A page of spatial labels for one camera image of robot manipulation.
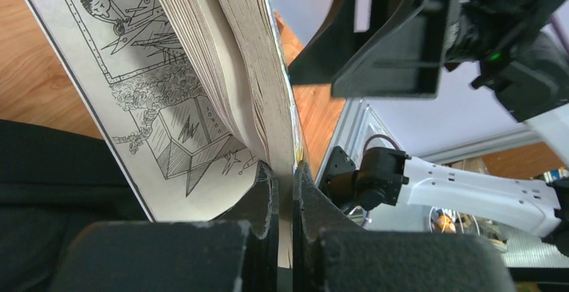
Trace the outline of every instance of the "black fabric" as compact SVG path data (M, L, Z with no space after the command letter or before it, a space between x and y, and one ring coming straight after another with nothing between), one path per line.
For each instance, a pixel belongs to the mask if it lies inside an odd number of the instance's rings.
M241 291L251 236L248 222L92 225L68 249L50 291Z
M0 291L45 291L87 225L146 220L102 140L0 120Z

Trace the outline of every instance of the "cartoon character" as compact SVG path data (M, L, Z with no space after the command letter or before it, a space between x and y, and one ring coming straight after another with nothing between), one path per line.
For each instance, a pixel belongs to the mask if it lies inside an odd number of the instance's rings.
M125 33L124 24L131 18L126 16L113 0L81 0L81 5L94 18L112 23L117 36Z

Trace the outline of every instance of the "red wire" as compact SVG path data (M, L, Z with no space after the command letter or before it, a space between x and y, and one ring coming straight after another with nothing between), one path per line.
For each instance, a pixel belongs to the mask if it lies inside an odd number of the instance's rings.
M399 146L397 145L397 143L395 143L395 141L392 138L389 138L388 136L384 135L384 134L374 134L373 136L369 137L366 141L366 143L364 144L364 151L362 153L362 158L364 156L364 153L366 153L366 150L368 149L368 145L370 144L370 142L373 139L377 139L377 138L381 138L381 139L385 139L387 140L389 143L391 143L391 145L393 146L393 148L395 148L395 150L401 150L399 148ZM368 224L368 220L370 219L370 214L371 212L368 210L366 211L366 215L364 216L364 221L362 222L362 224L360 226L362 226L362 228L365 228L366 225Z

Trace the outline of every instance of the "drawn smoke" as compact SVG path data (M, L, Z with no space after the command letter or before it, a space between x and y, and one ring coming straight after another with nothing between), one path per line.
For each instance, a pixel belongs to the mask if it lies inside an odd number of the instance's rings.
M132 154L152 134L152 122L161 109L205 96L194 69L185 62L156 68L116 83L111 89L123 110L144 109L138 132L114 138L116 144L129 143Z

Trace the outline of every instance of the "wooden table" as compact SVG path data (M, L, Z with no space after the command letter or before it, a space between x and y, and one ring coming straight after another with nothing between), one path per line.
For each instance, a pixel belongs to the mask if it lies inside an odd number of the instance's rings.
M302 45L286 25L281 38L290 62ZM315 175L344 101L331 99L328 86L295 87L294 92ZM23 0L0 0L0 119L101 137ZM484 161L492 174L520 178L561 163L543 144L490 154Z

